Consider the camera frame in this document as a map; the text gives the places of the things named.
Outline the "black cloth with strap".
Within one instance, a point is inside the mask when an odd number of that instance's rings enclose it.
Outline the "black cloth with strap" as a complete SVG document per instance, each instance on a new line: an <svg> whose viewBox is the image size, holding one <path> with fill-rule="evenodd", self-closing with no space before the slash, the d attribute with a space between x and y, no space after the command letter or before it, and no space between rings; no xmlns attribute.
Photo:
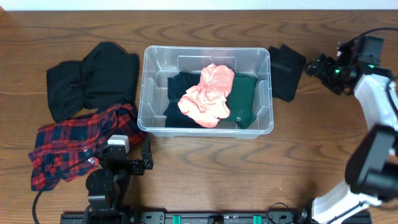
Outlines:
<svg viewBox="0 0 398 224"><path fill-rule="evenodd" d="M286 45L269 47L272 96L286 102L295 98L306 58Z"/></svg>

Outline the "red navy plaid shirt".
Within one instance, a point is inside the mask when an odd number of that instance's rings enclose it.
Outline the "red navy plaid shirt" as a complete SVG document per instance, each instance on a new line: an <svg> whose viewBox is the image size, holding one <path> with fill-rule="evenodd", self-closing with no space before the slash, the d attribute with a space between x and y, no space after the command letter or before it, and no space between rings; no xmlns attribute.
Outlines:
<svg viewBox="0 0 398 224"><path fill-rule="evenodd" d="M126 135L134 147L146 138L137 125L137 112L130 104L115 104L83 115L38 129L35 147L29 153L33 165L30 180L32 191L39 191L45 184L47 190L64 180L72 181L91 172L98 160L91 158L54 179L55 175L92 154L112 135Z"/></svg>

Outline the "black cloth with band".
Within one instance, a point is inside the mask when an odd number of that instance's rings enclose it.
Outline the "black cloth with band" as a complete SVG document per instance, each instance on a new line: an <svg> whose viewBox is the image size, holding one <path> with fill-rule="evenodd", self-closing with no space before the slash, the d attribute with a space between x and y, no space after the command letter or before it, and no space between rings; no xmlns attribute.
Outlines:
<svg viewBox="0 0 398 224"><path fill-rule="evenodd" d="M186 91L200 81L199 74L179 72L176 76L167 79L167 98L169 105L164 111L166 128L202 128L193 119L184 115L178 107L181 97Z"/></svg>

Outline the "salmon pink garment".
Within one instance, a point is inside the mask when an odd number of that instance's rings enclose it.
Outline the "salmon pink garment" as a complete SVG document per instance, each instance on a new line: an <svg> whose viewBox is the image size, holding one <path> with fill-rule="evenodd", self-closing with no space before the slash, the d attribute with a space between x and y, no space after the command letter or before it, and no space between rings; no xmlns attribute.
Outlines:
<svg viewBox="0 0 398 224"><path fill-rule="evenodd" d="M230 115L226 99L233 87L234 72L226 65L210 64L201 70L197 85L186 90L177 103L180 111L204 128L214 128Z"/></svg>

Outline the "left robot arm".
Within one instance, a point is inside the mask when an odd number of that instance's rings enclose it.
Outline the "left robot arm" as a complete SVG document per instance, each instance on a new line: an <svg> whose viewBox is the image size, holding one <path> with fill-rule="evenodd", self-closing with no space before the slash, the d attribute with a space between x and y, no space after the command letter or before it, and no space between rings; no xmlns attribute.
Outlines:
<svg viewBox="0 0 398 224"><path fill-rule="evenodd" d="M95 157L100 169L93 171L86 179L89 205L84 213L83 223L139 223L139 212L123 205L124 194L133 175L143 175L153 169L154 162L150 139L144 140L141 158L127 158L129 139L123 135L111 136L107 143L97 148Z"/></svg>

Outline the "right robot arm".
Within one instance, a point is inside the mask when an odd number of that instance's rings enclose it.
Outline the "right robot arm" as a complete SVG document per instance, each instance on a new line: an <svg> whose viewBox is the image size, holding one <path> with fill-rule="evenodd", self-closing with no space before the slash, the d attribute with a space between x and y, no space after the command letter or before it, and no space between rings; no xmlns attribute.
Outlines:
<svg viewBox="0 0 398 224"><path fill-rule="evenodd" d="M359 101L368 133L350 157L345 179L297 213L297 223L369 223L369 207L397 197L396 77L380 66L383 39L365 32L338 45L337 59L321 54L306 64L305 73L339 95Z"/></svg>

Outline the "dark green folded cloth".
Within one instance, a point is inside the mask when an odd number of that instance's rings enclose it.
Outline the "dark green folded cloth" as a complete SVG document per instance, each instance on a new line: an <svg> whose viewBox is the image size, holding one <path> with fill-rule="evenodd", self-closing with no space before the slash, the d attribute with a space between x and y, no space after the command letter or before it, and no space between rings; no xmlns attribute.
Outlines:
<svg viewBox="0 0 398 224"><path fill-rule="evenodd" d="M252 112L257 78L243 73L235 73L231 93L226 99L230 115L223 121L235 122L239 128L248 128L256 116Z"/></svg>

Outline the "large black folded garment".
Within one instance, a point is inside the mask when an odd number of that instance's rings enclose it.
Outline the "large black folded garment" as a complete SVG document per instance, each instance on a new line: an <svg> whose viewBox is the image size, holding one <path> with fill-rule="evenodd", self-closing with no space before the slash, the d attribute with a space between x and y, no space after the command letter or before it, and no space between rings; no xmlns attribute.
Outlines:
<svg viewBox="0 0 398 224"><path fill-rule="evenodd" d="M65 61L47 70L47 101L56 122L83 108L134 103L139 57L114 42L99 43L83 60Z"/></svg>

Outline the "clear plastic storage bin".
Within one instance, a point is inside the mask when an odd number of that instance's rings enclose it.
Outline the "clear plastic storage bin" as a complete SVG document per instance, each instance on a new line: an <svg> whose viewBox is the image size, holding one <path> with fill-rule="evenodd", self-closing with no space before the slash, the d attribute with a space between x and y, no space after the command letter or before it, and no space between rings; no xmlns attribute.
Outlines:
<svg viewBox="0 0 398 224"><path fill-rule="evenodd" d="M151 45L143 59L137 124L157 137L203 136L255 139L274 128L270 53L259 47L178 47ZM220 121L215 128L168 128L164 111L169 78L179 72L199 74L210 64L226 65L234 72L257 79L252 112L256 119L246 129Z"/></svg>

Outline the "black mounting rail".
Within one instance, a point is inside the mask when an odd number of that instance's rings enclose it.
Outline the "black mounting rail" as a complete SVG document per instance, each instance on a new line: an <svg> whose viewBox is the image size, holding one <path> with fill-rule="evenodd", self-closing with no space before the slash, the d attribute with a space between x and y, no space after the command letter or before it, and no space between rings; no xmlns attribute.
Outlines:
<svg viewBox="0 0 398 224"><path fill-rule="evenodd" d="M266 213L236 213L236 214L215 214L215 213L164 213L164 212L143 212L140 218L131 218L129 223L141 224L293 224L296 217L293 212L270 212ZM63 214L60 217L61 224L82 224L85 223L85 215L82 213ZM110 218L91 219L89 223L122 223L111 221ZM352 217L345 219L342 224L372 224L369 212L359 212Z"/></svg>

